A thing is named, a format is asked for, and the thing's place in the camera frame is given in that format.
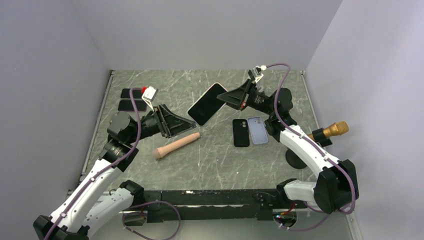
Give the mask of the black phone dark case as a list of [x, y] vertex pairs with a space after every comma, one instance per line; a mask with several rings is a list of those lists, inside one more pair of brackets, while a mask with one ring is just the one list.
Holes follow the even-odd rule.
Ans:
[[232, 120], [233, 145], [237, 148], [250, 146], [249, 128], [246, 119]]

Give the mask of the lavender phone case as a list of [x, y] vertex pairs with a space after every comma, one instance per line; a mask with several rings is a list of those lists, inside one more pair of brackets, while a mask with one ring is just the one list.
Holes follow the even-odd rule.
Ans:
[[269, 142], [267, 130], [260, 116], [249, 117], [247, 124], [254, 145], [262, 145]]

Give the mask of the purple smartphone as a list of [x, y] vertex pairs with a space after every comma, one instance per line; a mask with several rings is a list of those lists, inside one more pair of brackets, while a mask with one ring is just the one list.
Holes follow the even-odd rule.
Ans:
[[[135, 106], [138, 112], [145, 112], [147, 104], [143, 100], [135, 100]], [[117, 110], [120, 112], [134, 112], [134, 106], [130, 99], [122, 99], [119, 101]]]

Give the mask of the black smartphone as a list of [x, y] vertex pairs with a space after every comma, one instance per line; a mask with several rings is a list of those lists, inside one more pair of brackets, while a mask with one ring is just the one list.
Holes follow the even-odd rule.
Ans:
[[132, 93], [134, 99], [141, 99], [143, 95], [141, 90], [131, 90], [130, 88], [124, 88], [120, 93], [120, 98], [130, 99], [130, 93]]

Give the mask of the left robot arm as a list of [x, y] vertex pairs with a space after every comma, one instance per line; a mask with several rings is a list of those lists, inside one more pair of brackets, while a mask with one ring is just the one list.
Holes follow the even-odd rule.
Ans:
[[107, 128], [108, 141], [87, 176], [55, 211], [34, 221], [38, 238], [88, 240], [118, 212], [139, 209], [146, 199], [144, 188], [131, 180], [124, 181], [102, 202], [98, 200], [132, 163], [140, 140], [155, 134], [171, 138], [194, 128], [194, 121], [172, 113], [164, 104], [136, 119], [122, 111], [113, 115]]

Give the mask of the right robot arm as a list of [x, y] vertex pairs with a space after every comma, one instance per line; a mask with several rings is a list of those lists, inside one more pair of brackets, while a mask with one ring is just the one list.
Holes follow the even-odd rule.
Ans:
[[267, 133], [291, 150], [315, 175], [315, 182], [291, 178], [278, 184], [275, 199], [280, 207], [288, 208], [295, 201], [302, 201], [316, 204], [326, 214], [350, 214], [354, 210], [359, 197], [355, 165], [349, 159], [339, 160], [305, 134], [290, 116], [293, 103], [289, 89], [280, 86], [267, 96], [254, 81], [247, 80], [242, 86], [219, 94], [217, 99], [236, 110], [251, 107], [267, 114]]

